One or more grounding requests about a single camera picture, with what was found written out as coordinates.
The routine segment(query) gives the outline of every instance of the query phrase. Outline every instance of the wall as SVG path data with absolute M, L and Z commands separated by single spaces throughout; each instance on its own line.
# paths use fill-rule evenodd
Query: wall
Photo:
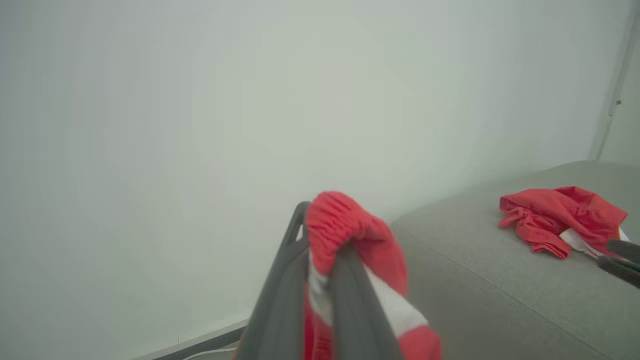
M 297 202 L 583 160 L 629 0 L 0 5 L 3 358 L 246 318 Z
M 640 15 L 627 51 L 628 63 L 620 79 L 622 103 L 616 107 L 600 159 L 640 166 Z

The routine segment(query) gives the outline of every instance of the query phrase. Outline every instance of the white fabric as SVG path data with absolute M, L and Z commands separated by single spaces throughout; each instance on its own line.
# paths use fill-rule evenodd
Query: white fabric
M 620 236 L 620 240 L 629 241 L 627 235 L 622 231 L 622 229 L 618 228 L 618 234 Z M 597 251 L 593 247 L 591 247 L 584 239 L 572 228 L 569 228 L 563 231 L 560 235 L 560 239 L 564 240 L 567 244 L 571 245 L 574 250 L 581 251 L 593 258 L 597 258 L 602 255 L 601 252 Z
M 391 325 L 391 329 L 397 338 L 416 327 L 429 325 L 422 313 L 409 304 L 402 295 L 376 276 L 369 267 L 365 265 L 364 268 L 382 306 L 382 310 L 387 316 L 389 325 Z M 332 326 L 333 304 L 328 287 L 328 278 L 318 272 L 311 255 L 309 256 L 308 288 L 311 308 L 327 325 Z

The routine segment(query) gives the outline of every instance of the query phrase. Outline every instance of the red fabric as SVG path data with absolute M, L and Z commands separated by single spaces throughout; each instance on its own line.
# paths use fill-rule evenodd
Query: red fabric
M 628 215 L 577 186 L 505 195 L 500 198 L 500 210 L 507 214 L 501 228 L 515 224 L 516 234 L 534 252 L 547 250 L 561 259 L 569 256 L 571 246 L 558 235 L 570 227 L 595 250 L 611 255 L 606 243 L 619 238 L 618 228 Z
M 404 256 L 391 230 L 353 199 L 339 192 L 324 192 L 307 209 L 309 247 L 313 265 L 329 275 L 335 254 L 352 241 L 360 259 L 393 290 L 406 295 L 407 271 Z M 333 358 L 333 330 L 305 301 L 305 359 Z M 406 360 L 439 360 L 440 338 L 428 326 L 406 331 L 398 338 Z

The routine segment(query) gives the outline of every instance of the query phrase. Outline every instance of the white cable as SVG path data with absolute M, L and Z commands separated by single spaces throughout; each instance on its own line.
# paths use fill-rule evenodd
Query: white cable
M 196 357 L 200 357 L 200 356 L 203 356 L 203 355 L 214 354 L 214 353 L 217 353 L 217 352 L 229 352 L 229 351 L 234 351 L 235 349 L 237 349 L 237 348 L 236 347 L 234 347 L 234 348 L 219 348 L 217 350 L 203 351 L 203 352 L 199 352 L 197 354 L 193 354 L 192 356 L 189 356 L 189 357 L 187 357 L 187 358 L 185 358 L 183 360 L 193 360 Z

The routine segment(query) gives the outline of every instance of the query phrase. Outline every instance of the red and white cloth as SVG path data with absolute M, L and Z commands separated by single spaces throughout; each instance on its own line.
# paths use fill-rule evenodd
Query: red and white cloth
M 500 210 L 507 215 L 501 228 L 515 224 L 516 234 L 534 252 L 547 250 L 561 259 L 572 247 L 593 257 L 615 255 L 607 250 L 607 241 L 628 241 L 620 229 L 628 214 L 577 186 L 505 195 Z
M 349 241 L 365 265 L 406 360 L 439 360 L 440 338 L 404 296 L 407 271 L 391 230 L 353 199 L 324 192 L 307 209 L 310 263 L 305 304 L 305 359 L 331 360 L 333 308 L 327 287 L 335 254 Z

